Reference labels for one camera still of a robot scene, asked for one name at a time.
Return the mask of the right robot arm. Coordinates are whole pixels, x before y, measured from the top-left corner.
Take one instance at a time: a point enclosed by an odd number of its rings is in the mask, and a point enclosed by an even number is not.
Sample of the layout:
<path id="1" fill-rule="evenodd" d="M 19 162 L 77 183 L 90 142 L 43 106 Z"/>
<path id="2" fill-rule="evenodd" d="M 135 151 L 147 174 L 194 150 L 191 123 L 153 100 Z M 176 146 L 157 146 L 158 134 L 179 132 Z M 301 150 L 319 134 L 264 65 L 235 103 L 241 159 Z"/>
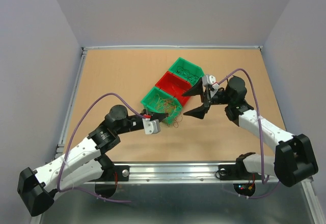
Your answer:
<path id="1" fill-rule="evenodd" d="M 238 127 L 259 138 L 261 145 L 272 149 L 273 156 L 249 152 L 237 157 L 235 164 L 219 171 L 221 179 L 234 177 L 243 179 L 250 174 L 276 177 L 283 185 L 291 187 L 318 173 L 318 165 L 310 139 L 304 135 L 294 135 L 274 125 L 250 106 L 245 96 L 245 81 L 237 76 L 228 80 L 221 88 L 212 75 L 205 75 L 195 85 L 183 93 L 184 97 L 201 97 L 202 105 L 184 113 L 203 119 L 212 105 L 226 105 L 227 118 Z"/>

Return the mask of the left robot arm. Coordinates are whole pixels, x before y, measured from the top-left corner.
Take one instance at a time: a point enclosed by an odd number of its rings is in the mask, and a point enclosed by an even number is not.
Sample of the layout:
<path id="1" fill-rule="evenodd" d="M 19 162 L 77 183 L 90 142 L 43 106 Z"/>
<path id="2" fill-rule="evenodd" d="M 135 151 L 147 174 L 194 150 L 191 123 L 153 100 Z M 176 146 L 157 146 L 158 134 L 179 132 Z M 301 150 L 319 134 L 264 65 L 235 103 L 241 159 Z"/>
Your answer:
<path id="1" fill-rule="evenodd" d="M 138 130 L 146 135 L 159 133 L 160 123 L 167 117 L 168 113 L 147 109 L 130 116 L 124 105 L 115 105 L 95 130 L 65 154 L 34 170 L 23 169 L 17 192 L 29 214 L 34 217 L 44 213 L 57 195 L 79 189 L 85 182 L 114 177 L 115 165 L 106 152 L 120 143 L 119 135 Z"/>

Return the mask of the near green plastic bin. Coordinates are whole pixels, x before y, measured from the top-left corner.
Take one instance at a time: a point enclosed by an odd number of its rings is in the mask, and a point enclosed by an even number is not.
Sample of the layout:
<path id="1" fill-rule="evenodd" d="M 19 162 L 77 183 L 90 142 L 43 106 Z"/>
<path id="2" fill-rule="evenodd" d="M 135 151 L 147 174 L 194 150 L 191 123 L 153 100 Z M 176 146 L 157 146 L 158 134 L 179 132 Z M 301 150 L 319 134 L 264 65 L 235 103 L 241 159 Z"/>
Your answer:
<path id="1" fill-rule="evenodd" d="M 169 116 L 163 120 L 167 125 L 173 125 L 182 111 L 182 105 L 179 101 L 164 92 L 163 90 L 153 87 L 148 94 L 141 100 L 144 108 L 156 113 L 168 113 Z"/>

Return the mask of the green plastic bin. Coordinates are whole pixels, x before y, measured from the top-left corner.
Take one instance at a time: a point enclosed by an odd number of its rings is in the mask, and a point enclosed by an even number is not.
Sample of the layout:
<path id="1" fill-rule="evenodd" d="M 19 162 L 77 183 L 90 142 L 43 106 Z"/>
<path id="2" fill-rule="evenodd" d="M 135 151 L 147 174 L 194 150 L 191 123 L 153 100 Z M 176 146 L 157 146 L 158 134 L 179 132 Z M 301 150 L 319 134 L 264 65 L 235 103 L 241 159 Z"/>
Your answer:
<path id="1" fill-rule="evenodd" d="M 144 108 L 156 113 L 168 113 L 169 116 L 163 120 L 167 125 L 173 125 L 182 111 L 182 105 L 179 101 L 164 92 L 163 90 L 153 87 L 148 94 L 141 100 Z"/>
<path id="2" fill-rule="evenodd" d="M 204 76 L 204 72 L 201 67 L 183 58 L 178 58 L 168 69 L 168 71 L 188 81 L 192 86 L 198 81 L 199 78 Z"/>

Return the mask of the far green plastic bin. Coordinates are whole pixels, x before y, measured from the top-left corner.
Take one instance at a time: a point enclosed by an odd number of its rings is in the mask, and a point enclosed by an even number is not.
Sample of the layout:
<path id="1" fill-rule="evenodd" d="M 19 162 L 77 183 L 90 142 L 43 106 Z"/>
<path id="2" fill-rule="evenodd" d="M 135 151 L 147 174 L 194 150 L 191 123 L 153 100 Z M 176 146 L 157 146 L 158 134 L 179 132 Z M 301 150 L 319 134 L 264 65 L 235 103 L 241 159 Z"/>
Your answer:
<path id="1" fill-rule="evenodd" d="M 168 71 L 188 81 L 192 86 L 198 81 L 199 78 L 204 76 L 204 72 L 201 67 L 183 58 L 178 58 L 168 69 Z"/>

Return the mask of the red plastic bin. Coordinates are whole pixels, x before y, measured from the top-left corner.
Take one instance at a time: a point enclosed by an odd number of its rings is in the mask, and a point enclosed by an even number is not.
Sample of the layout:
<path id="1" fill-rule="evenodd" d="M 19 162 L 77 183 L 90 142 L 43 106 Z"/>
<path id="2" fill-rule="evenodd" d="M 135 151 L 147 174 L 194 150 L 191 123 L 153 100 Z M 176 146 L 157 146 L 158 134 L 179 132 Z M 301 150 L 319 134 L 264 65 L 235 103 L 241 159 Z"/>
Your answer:
<path id="1" fill-rule="evenodd" d="M 185 106 L 190 97 L 183 97 L 182 94 L 189 90 L 192 85 L 185 79 L 167 71 L 155 86 L 169 95 L 175 97 L 182 106 Z"/>

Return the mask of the aluminium mounting rail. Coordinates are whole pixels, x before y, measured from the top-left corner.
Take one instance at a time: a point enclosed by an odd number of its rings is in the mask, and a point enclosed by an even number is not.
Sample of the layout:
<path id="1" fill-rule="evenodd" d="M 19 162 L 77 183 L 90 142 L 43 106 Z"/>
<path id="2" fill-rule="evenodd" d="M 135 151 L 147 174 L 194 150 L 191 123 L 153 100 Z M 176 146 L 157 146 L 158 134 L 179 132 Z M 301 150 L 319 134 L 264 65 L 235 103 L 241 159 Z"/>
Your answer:
<path id="1" fill-rule="evenodd" d="M 248 180 L 222 181 L 216 178 L 215 173 L 220 164 L 234 164 L 234 162 L 115 162 L 115 165 L 130 166 L 129 181 L 118 182 L 119 184 L 209 184 L 248 182 Z"/>

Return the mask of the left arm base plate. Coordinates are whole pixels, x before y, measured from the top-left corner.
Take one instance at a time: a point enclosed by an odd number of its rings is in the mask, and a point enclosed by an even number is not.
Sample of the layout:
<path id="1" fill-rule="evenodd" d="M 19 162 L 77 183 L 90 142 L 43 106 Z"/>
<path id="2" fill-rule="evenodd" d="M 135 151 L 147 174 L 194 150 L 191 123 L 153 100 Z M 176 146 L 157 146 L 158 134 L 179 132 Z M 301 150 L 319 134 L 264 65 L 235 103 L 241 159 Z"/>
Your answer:
<path id="1" fill-rule="evenodd" d="M 103 171 L 101 179 L 107 182 L 128 182 L 130 174 L 129 165 L 115 165 Z"/>

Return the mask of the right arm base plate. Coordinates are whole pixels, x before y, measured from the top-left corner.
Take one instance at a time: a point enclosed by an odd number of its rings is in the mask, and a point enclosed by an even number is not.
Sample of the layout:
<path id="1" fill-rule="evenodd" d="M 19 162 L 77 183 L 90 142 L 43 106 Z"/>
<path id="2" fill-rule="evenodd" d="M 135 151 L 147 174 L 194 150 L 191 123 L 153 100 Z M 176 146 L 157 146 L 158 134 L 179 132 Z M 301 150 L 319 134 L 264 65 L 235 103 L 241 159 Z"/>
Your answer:
<path id="1" fill-rule="evenodd" d="M 250 180 L 253 174 L 249 173 L 244 166 L 238 164 L 220 164 L 215 177 L 222 181 Z"/>

